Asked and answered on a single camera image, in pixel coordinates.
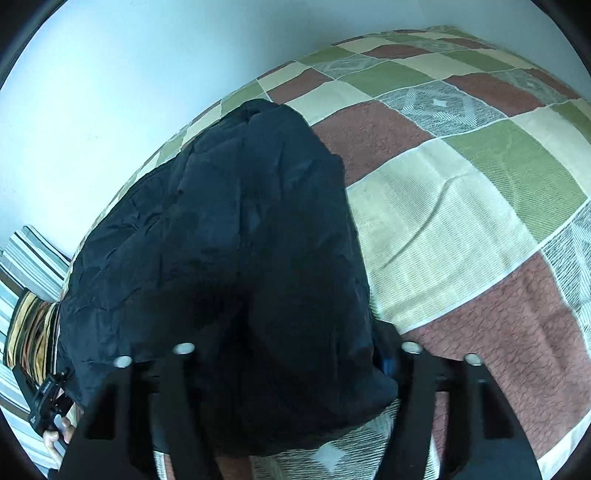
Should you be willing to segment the person's left hand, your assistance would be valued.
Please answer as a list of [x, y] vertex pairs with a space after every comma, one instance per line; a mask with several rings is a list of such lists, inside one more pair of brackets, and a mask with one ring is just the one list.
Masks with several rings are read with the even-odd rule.
[[61, 467], [67, 445], [75, 430], [76, 423], [72, 423], [69, 416], [57, 416], [53, 426], [42, 435], [43, 444], [57, 469]]

